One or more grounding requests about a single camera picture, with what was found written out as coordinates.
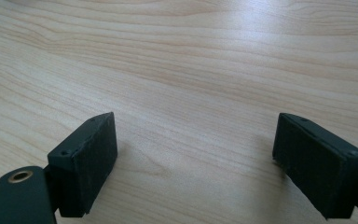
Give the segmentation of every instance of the metal grommet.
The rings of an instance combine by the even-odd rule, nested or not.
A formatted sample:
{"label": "metal grommet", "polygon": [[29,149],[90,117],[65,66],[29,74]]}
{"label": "metal grommet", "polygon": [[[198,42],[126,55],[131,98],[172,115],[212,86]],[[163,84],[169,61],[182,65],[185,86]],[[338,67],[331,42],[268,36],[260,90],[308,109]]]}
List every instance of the metal grommet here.
{"label": "metal grommet", "polygon": [[11,184],[20,183],[33,175],[32,171],[18,171],[16,174],[11,175],[8,178],[8,182]]}

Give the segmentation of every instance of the light wood surface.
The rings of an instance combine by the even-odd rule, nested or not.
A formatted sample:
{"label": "light wood surface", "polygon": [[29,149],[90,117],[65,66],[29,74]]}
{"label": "light wood surface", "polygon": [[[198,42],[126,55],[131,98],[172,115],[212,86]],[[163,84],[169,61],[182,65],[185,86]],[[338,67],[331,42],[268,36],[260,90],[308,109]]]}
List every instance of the light wood surface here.
{"label": "light wood surface", "polygon": [[358,147],[358,0],[0,0],[0,176],[109,111],[114,171],[59,223],[325,223],[271,151],[280,112]]}

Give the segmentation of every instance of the hole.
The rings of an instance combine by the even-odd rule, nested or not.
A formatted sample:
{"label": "hole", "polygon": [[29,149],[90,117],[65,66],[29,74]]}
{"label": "hole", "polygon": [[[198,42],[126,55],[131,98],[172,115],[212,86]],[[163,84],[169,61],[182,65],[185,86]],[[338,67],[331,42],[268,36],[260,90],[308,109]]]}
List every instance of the hole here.
{"label": "hole", "polygon": [[358,156],[358,151],[350,151],[347,154],[350,155],[350,156],[353,156],[353,157],[357,157]]}
{"label": "hole", "polygon": [[69,153],[71,153],[70,150],[64,150],[64,151],[61,152],[61,155],[66,156],[66,155],[68,155]]}
{"label": "hole", "polygon": [[16,184],[20,183],[33,175],[32,171],[18,171],[16,174],[11,175],[8,179],[9,183]]}

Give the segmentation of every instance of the black rubber pad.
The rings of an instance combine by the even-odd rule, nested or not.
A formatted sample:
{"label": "black rubber pad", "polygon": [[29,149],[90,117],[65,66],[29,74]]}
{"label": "black rubber pad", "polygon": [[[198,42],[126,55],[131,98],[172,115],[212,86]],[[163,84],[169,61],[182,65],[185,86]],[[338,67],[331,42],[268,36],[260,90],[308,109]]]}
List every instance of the black rubber pad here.
{"label": "black rubber pad", "polygon": [[48,154],[48,166],[61,183],[62,217],[89,213],[117,158],[113,113],[88,119]]}
{"label": "black rubber pad", "polygon": [[273,159],[325,218],[349,218],[358,148],[301,117],[280,114]]}

